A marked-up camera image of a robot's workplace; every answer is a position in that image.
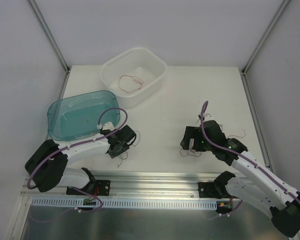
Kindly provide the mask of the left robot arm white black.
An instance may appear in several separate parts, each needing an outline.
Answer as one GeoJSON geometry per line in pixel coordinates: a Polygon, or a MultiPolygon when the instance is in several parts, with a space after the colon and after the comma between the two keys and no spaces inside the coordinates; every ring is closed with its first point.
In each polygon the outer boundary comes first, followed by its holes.
{"type": "Polygon", "coordinates": [[[70,165],[94,155],[109,155],[114,159],[125,153],[137,139],[137,134],[128,125],[115,129],[111,123],[93,136],[74,141],[45,140],[25,163],[29,174],[27,187],[45,193],[55,187],[66,187],[67,195],[101,195],[109,191],[102,188],[91,171],[70,165]]]}

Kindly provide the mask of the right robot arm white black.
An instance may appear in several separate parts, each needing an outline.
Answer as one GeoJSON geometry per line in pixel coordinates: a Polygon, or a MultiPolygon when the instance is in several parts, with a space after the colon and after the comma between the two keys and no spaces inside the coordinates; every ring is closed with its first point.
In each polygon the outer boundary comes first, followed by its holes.
{"type": "Polygon", "coordinates": [[[262,167],[236,138],[226,137],[215,120],[203,126],[186,126],[180,142],[183,150],[211,152],[249,180],[222,172],[214,181],[199,183],[199,194],[216,199],[237,197],[263,212],[283,235],[293,238],[300,231],[300,191],[262,167]]]}

